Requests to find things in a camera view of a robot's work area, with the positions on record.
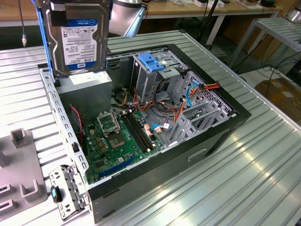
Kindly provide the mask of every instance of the black case frame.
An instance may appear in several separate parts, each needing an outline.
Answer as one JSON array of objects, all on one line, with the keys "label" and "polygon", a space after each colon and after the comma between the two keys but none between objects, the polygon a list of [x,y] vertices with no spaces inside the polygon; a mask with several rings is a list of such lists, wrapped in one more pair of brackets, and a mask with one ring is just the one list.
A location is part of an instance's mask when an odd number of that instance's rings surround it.
[{"label": "black case frame", "polygon": [[[207,84],[216,83],[174,44],[133,49],[125,52],[166,47]],[[89,189],[88,194],[92,202],[95,222],[99,222],[102,218],[112,214],[186,170],[193,164],[211,155],[251,116],[251,114],[223,88],[214,91],[233,108],[234,113],[237,115],[179,144],[169,151],[158,154],[143,164],[123,171],[110,180]]]}]

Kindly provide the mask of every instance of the open computer tower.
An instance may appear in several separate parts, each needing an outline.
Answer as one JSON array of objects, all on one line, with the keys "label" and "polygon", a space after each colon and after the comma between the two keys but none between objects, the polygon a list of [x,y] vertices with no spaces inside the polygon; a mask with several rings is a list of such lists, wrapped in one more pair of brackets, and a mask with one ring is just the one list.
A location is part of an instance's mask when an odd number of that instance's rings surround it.
[{"label": "open computer tower", "polygon": [[95,222],[215,152],[251,114],[175,45],[107,56],[56,83],[40,65],[71,159],[50,174],[63,220]]}]

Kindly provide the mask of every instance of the ribbed metal surface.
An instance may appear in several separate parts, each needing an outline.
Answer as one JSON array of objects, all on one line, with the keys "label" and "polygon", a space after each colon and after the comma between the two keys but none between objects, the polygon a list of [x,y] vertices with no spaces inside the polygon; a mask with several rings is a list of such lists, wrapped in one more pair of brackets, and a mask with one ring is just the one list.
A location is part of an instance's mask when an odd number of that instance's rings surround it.
[{"label": "ribbed metal surface", "polygon": [[[117,52],[168,43],[177,44],[252,116],[216,153],[113,213],[100,225],[296,223],[301,216],[300,127],[264,103],[258,93],[184,33],[114,38],[109,40],[109,48]],[[15,127],[33,131],[49,190],[48,173],[67,163],[67,157],[36,69],[42,62],[42,48],[0,52],[0,135]],[[20,220],[22,224],[62,224],[51,197],[1,223],[19,225]],[[93,219],[86,210],[65,224],[92,225]]]},{"label": "ribbed metal surface", "polygon": [[296,51],[301,51],[301,24],[278,17],[258,19],[255,25]]}]

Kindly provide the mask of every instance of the blue latch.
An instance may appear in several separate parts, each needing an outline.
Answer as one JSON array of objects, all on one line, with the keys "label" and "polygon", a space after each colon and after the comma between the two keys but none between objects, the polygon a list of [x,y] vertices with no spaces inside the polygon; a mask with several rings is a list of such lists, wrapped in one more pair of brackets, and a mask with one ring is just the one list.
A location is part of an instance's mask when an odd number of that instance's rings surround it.
[{"label": "blue latch", "polygon": [[138,57],[150,72],[157,72],[165,69],[165,67],[159,64],[158,61],[149,53],[141,53]]}]

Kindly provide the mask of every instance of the dell hard drive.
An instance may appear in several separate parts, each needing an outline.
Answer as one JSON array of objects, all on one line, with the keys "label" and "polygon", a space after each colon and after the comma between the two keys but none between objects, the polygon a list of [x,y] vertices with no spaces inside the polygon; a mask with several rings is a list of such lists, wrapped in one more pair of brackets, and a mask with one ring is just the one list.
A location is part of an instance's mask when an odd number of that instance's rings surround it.
[{"label": "dell hard drive", "polygon": [[109,0],[40,1],[53,75],[97,72],[105,68]]}]

